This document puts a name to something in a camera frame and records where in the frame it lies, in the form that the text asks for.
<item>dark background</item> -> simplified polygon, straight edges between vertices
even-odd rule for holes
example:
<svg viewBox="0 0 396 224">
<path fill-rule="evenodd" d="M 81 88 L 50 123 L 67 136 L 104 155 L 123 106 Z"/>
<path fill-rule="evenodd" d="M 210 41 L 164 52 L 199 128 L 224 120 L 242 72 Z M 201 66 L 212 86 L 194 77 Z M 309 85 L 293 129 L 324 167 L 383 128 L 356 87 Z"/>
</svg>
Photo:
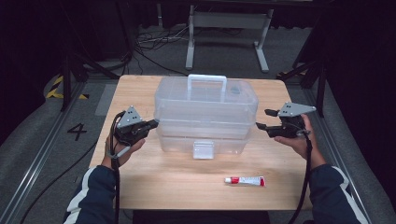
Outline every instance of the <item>dark background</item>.
<svg viewBox="0 0 396 224">
<path fill-rule="evenodd" d="M 130 34 L 138 25 L 158 25 L 155 4 L 121 4 Z M 333 4 L 339 8 L 323 13 L 282 8 L 276 11 L 272 25 L 315 25 L 299 62 L 325 59 L 327 79 L 348 128 L 396 207 L 392 183 L 396 172 L 395 13 L 381 1 Z M 188 6 L 163 6 L 163 27 L 187 22 L 188 14 Z M 134 42 L 134 35 L 129 38 Z M 43 89 L 60 72 L 64 41 L 94 61 L 119 58 L 126 52 L 112 2 L 0 3 L 0 144 L 45 102 Z"/>
</svg>

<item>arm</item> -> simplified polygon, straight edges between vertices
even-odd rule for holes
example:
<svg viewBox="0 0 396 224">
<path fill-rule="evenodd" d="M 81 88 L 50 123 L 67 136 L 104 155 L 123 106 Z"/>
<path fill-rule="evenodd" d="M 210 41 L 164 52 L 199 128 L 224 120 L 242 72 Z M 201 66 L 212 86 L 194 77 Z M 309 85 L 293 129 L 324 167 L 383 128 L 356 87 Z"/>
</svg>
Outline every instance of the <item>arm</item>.
<svg viewBox="0 0 396 224">
<path fill-rule="evenodd" d="M 311 131 L 309 134 L 312 143 L 309 188 L 315 223 L 367 223 L 350 195 L 349 180 L 339 168 L 326 163 L 318 149 L 317 139 L 308 116 L 302 115 L 302 117 L 305 128 Z M 296 153 L 307 159 L 304 138 L 277 136 L 274 140 L 292 147 Z"/>
<path fill-rule="evenodd" d="M 116 152 L 120 152 L 125 146 L 118 144 L 113 138 Z M 106 150 L 108 150 L 109 137 L 106 140 Z M 127 162 L 133 152 L 143 146 L 145 139 L 139 140 L 131 149 L 119 158 L 120 165 Z M 113 200 L 116 178 L 111 169 L 111 159 L 106 155 L 101 165 L 89 169 L 78 188 L 75 195 L 67 207 L 64 223 L 114 223 L 115 213 L 113 210 Z"/>
</svg>

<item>sleeve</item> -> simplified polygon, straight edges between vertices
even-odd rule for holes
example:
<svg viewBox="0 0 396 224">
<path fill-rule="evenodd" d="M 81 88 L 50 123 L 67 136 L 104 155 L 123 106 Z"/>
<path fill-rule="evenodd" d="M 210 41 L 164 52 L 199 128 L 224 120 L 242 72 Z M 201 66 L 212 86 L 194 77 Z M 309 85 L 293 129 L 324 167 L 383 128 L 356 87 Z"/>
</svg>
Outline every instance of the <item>sleeve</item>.
<svg viewBox="0 0 396 224">
<path fill-rule="evenodd" d="M 76 189 L 64 215 L 64 223 L 114 223 L 116 179 L 105 166 L 90 168 Z"/>
<path fill-rule="evenodd" d="M 320 165 L 309 180 L 315 223 L 368 223 L 353 200 L 349 180 L 337 167 Z"/>
</svg>

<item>tube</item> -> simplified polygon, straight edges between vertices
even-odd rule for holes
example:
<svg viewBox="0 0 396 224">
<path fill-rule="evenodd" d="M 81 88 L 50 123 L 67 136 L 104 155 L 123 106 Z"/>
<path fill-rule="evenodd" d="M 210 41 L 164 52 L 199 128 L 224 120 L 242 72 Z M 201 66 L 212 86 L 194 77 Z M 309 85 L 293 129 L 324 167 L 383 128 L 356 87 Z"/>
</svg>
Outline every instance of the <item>tube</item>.
<svg viewBox="0 0 396 224">
<path fill-rule="evenodd" d="M 264 176 L 232 176 L 224 178 L 227 184 L 243 184 L 265 187 Z"/>
</svg>

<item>wooden table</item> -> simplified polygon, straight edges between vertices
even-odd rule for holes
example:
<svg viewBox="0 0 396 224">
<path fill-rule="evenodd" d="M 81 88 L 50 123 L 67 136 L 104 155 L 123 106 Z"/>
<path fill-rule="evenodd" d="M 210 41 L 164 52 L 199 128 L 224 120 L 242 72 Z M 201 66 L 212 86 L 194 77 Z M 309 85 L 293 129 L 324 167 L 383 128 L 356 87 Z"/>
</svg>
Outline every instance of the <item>wooden table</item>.
<svg viewBox="0 0 396 224">
<path fill-rule="evenodd" d="M 100 164 L 111 122 L 133 105 L 144 120 L 153 119 L 154 93 L 162 77 L 123 76 L 115 91 L 90 166 Z M 278 125 L 264 109 L 279 109 L 290 100 L 279 80 L 246 79 L 259 97 L 257 121 Z M 240 155 L 217 154 L 194 160 L 192 153 L 164 152 L 155 130 L 146 144 L 120 168 L 120 207 L 178 210 L 295 210 L 304 181 L 305 160 L 267 133 L 254 128 Z M 224 184 L 232 175 L 264 175 L 266 187 Z M 303 209 L 312 207 L 308 196 Z"/>
</svg>

